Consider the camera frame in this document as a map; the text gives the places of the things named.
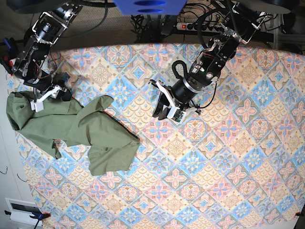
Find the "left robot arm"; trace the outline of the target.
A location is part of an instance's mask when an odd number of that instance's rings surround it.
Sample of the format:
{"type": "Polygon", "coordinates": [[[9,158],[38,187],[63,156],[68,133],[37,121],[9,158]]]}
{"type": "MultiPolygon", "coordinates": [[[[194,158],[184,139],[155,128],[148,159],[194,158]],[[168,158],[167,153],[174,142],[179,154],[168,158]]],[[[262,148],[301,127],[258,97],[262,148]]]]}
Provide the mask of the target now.
{"type": "Polygon", "coordinates": [[[160,91],[156,107],[152,113],[159,120],[171,119],[181,122],[190,112],[198,114],[205,108],[195,104],[193,98],[205,92],[210,86],[216,87],[221,71],[227,61],[231,60],[237,47],[247,44],[261,24],[269,19],[269,14],[262,10],[254,12],[240,3],[228,1],[226,8],[215,8],[204,13],[197,21],[197,35],[203,50],[195,58],[191,67],[176,60],[172,63],[172,72],[177,79],[173,86],[167,86],[162,81],[150,80],[150,84],[160,91]],[[213,36],[208,43],[203,40],[203,26],[207,17],[214,13],[230,15],[231,20],[221,25],[221,32],[213,36]]]}

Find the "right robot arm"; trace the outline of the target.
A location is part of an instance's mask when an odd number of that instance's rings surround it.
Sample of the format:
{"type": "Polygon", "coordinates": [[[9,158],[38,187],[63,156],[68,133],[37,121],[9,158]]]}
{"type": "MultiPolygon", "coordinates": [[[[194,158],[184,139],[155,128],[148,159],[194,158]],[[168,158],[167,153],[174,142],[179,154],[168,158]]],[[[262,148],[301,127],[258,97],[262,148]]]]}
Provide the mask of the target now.
{"type": "Polygon", "coordinates": [[[43,63],[51,56],[51,49],[65,33],[70,24],[82,10],[80,4],[67,2],[60,7],[44,11],[34,25],[26,32],[25,45],[17,55],[12,74],[23,80],[23,84],[34,89],[34,102],[38,102],[37,93],[62,101],[71,100],[72,93],[65,87],[63,80],[56,80],[56,69],[50,73],[42,69],[43,63]]]}

